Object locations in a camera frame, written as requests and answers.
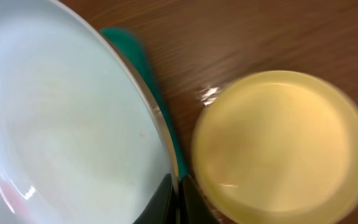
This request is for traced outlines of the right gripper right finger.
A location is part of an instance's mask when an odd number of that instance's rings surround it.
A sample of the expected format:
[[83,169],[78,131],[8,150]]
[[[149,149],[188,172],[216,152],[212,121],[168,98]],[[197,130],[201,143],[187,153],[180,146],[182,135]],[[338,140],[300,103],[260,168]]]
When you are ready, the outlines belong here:
[[184,176],[179,184],[180,223],[220,224],[208,208],[195,181],[190,175]]

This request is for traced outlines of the yellow-green plate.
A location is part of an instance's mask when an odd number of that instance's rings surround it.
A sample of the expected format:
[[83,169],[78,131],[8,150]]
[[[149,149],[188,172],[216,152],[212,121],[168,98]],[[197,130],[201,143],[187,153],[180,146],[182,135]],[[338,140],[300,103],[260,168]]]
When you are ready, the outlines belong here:
[[337,223],[358,206],[358,107],[311,75],[255,73],[202,112],[191,159],[235,222]]

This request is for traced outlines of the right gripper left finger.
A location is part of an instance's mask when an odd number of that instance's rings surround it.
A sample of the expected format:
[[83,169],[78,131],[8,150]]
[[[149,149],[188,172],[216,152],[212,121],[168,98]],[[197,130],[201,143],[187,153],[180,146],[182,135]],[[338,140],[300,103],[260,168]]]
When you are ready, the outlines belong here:
[[133,224],[176,224],[176,195],[170,174],[166,174]]

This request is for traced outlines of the light blue plate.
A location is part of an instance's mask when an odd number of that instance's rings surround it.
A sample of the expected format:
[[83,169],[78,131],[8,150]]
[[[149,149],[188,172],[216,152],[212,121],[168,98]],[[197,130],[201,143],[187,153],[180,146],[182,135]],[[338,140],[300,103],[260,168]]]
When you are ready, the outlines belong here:
[[0,223],[134,223],[167,125],[125,56],[60,1],[0,1]]

